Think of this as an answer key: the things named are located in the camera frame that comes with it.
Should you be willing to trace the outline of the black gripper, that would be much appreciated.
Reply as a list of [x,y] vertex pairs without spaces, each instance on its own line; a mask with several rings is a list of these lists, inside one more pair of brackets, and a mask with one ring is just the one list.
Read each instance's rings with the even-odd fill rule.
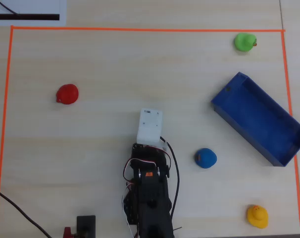
[[130,166],[141,171],[159,168],[161,173],[168,174],[170,156],[163,149],[135,143],[132,146]]

